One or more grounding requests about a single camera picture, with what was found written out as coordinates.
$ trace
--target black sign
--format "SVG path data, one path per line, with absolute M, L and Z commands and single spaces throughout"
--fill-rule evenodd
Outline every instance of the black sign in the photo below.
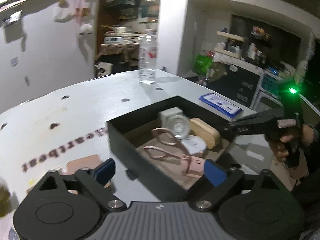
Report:
M 225 66 L 228 74 L 209 83 L 207 88 L 250 107 L 260 76 L 241 67 L 237 67 L 237 72 L 234 72 L 229 65 Z

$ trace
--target open box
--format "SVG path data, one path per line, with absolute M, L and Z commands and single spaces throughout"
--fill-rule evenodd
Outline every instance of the open box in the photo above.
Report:
M 166 166 L 161 162 L 163 165 L 159 165 L 156 162 L 160 161 L 148 159 L 141 150 L 143 145 L 153 139 L 151 130 L 161 127 L 159 112 L 173 107 L 180 108 L 188 118 L 200 118 L 214 128 L 228 123 L 222 117 L 178 96 L 145 106 L 107 122 L 111 151 L 161 201 L 189 200 L 195 191 L 208 184 L 204 176 L 196 180 L 192 178 L 184 180 L 182 177 L 172 176 L 171 164 Z M 219 132 L 221 143 L 209 150 L 206 155 L 206 158 L 215 161 L 234 138 L 223 130 Z

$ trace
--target black box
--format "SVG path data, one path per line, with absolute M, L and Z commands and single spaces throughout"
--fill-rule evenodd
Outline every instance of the black box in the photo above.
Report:
M 178 96 L 145 106 L 107 122 L 111 151 L 161 201 L 189 200 L 194 197 L 193 193 L 204 187 L 204 184 L 208 184 L 208 181 L 202 176 L 189 190 L 185 190 L 169 176 L 159 171 L 154 165 L 144 159 L 136 150 L 136 146 L 129 142 L 124 134 L 157 120 L 159 112 L 173 107 L 180 108 L 185 116 L 189 118 L 198 117 L 202 119 L 212 127 L 228 123 L 222 117 Z M 229 142 L 234 138 L 225 131 L 219 130 L 219 132 L 221 137 Z

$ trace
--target rose gold eyelash curler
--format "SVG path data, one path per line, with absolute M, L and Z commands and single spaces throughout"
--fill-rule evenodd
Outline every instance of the rose gold eyelash curler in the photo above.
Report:
M 173 146 L 178 148 L 183 152 L 183 155 L 171 153 L 163 148 L 155 146 L 145 146 L 143 149 L 148 153 L 150 158 L 154 160 L 161 160 L 168 157 L 173 157 L 181 161 L 181 173 L 183 175 L 200 178 L 204 173 L 204 159 L 190 155 L 186 147 L 174 136 L 174 134 L 167 128 L 156 128 L 151 131 L 152 135 L 157 139 L 158 142 Z M 172 142 L 166 141 L 164 138 L 161 138 L 161 135 L 165 134 Z M 162 152 L 163 155 L 154 156 L 150 150 L 156 150 Z

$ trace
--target green light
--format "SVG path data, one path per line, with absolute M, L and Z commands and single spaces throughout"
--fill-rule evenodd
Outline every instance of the green light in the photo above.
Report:
M 290 93 L 295 94 L 297 91 L 294 88 L 289 88 Z

